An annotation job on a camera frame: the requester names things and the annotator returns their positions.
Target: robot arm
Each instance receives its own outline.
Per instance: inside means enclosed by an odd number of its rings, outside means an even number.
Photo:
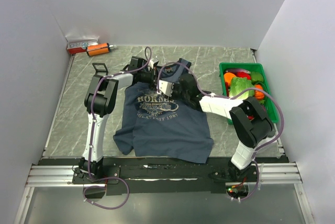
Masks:
[[[142,58],[132,57],[128,70],[141,67],[144,61]],[[81,169],[87,171],[88,160],[90,160],[91,173],[96,177],[101,177],[104,132],[108,116],[115,107],[117,90],[136,82],[149,83],[155,87],[157,63],[157,60],[151,62],[150,70],[124,73],[103,80],[99,91],[105,91],[105,93],[96,94],[93,105],[96,118],[94,119],[91,113],[91,102],[98,83],[103,78],[96,69],[97,72],[92,78],[84,103],[88,112],[89,128],[85,151],[79,163]],[[178,84],[162,80],[159,82],[160,90],[164,95],[173,99],[181,99],[193,109],[218,114],[232,120],[240,142],[229,164],[229,175],[232,179],[243,177],[250,166],[256,148],[267,142],[267,137],[274,133],[274,125],[258,101],[254,97],[240,100],[214,97],[213,94],[204,96],[198,90],[196,80],[191,74],[182,75]]]

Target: gray floor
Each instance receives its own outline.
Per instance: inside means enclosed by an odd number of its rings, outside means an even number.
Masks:
[[[83,202],[82,188],[35,188],[26,224],[44,223],[305,223],[294,185],[262,185],[242,203],[226,194],[209,192],[130,194],[116,210],[103,210]],[[125,198],[104,196],[104,206]]]
[[[153,55],[157,55],[161,64],[184,58],[192,62],[191,69],[198,77],[204,90],[222,94],[219,77],[221,62],[253,62],[250,49],[222,47],[152,47]],[[81,156],[86,144],[88,119],[84,98],[95,73],[92,63],[106,63],[109,73],[120,71],[129,63],[132,55],[144,57],[144,47],[122,46],[110,54],[89,58],[86,53],[77,54],[74,58],[68,81],[62,96],[57,118],[51,131],[45,156]],[[113,141],[115,131],[122,123],[124,90],[118,92],[117,102],[109,117],[105,139],[104,154],[106,156],[124,156]],[[238,145],[238,138],[233,126],[218,115],[208,114],[208,124],[214,146],[210,156],[232,156]],[[132,151],[127,156],[135,156]],[[277,144],[271,145],[259,156],[280,156]]]

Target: wall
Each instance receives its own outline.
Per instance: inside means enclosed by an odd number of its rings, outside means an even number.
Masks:
[[[256,57],[285,115],[283,142],[298,163],[317,223],[335,219],[334,0],[285,0]]]
[[[68,41],[257,49],[284,0],[47,0]]]
[[[46,143],[69,61],[44,0],[0,0],[0,216],[13,223]]]

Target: orange cylinder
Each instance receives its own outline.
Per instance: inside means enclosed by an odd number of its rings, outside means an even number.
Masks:
[[[92,57],[94,55],[109,53],[109,52],[110,52],[109,43],[101,43],[101,44],[97,44],[97,45],[91,45],[91,46],[88,46],[87,49],[86,49],[86,53],[90,57]]]

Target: table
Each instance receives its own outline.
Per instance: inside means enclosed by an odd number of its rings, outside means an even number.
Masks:
[[[204,90],[222,94],[219,77],[219,63],[221,62],[254,62],[250,49],[224,47],[182,47],[182,46],[154,46],[153,56],[158,57],[160,65],[184,58],[192,62],[191,70],[196,74],[200,86]],[[109,73],[120,71],[130,62],[131,56],[144,57],[142,46],[119,46],[109,54],[88,57],[86,53],[79,53],[71,61],[69,75],[66,81],[56,118],[51,127],[45,157],[81,157],[86,145],[88,118],[84,106],[84,98],[95,73],[92,63],[105,63]],[[124,89],[118,91],[115,109],[107,122],[104,138],[104,155],[123,155],[113,140],[115,131],[121,128],[122,110],[124,103]],[[230,157],[238,145],[238,137],[232,125],[221,116],[207,114],[208,125],[214,146],[210,156]],[[132,151],[127,156],[135,156]],[[277,143],[258,156],[281,156]]]

